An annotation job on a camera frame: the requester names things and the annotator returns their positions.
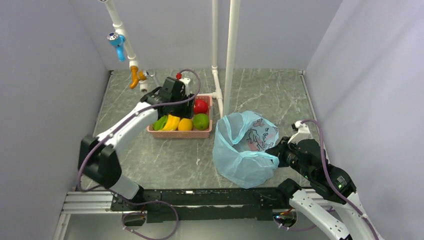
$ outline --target pipe fitting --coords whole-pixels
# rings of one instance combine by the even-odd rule
[[[140,92],[143,94],[146,94],[149,91],[149,85],[147,81],[142,81],[139,83],[140,85]]]
[[[137,84],[139,84],[140,78],[137,76],[137,72],[139,70],[136,66],[131,66],[129,69],[131,69],[131,84],[129,85],[130,89],[134,89]]]
[[[138,77],[140,78],[141,81],[147,80],[148,76],[149,76],[149,74],[146,71],[139,71],[138,72]]]

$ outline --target blue faucet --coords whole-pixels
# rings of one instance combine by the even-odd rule
[[[116,54],[118,54],[119,61],[121,62],[125,61],[125,55],[124,55],[125,37],[122,35],[119,35],[116,32],[111,32],[107,36],[107,40],[109,40],[110,45],[115,47]]]

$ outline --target green fruit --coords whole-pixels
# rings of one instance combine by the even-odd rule
[[[198,130],[206,130],[209,127],[209,117],[204,113],[199,113],[193,118],[193,125]]]
[[[167,124],[167,122],[168,122],[168,116],[167,115],[159,118],[159,120],[157,120],[156,122],[153,123],[153,130],[159,131],[159,130],[163,129],[165,127],[165,124]]]

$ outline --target gray wall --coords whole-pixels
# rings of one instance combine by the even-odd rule
[[[345,0],[306,70],[330,160],[386,240],[423,239],[424,3]]]
[[[67,0],[0,3],[0,239],[53,237],[108,72]]]
[[[106,40],[114,29],[97,0],[71,0],[108,69],[126,69]],[[342,0],[243,0],[236,68],[305,69]],[[143,68],[210,68],[212,0],[116,0]],[[219,1],[218,66],[227,59],[230,1]]]

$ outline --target red apple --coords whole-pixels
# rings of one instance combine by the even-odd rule
[[[194,101],[194,114],[206,114],[208,112],[208,109],[208,103],[206,103],[202,99],[196,99]]]

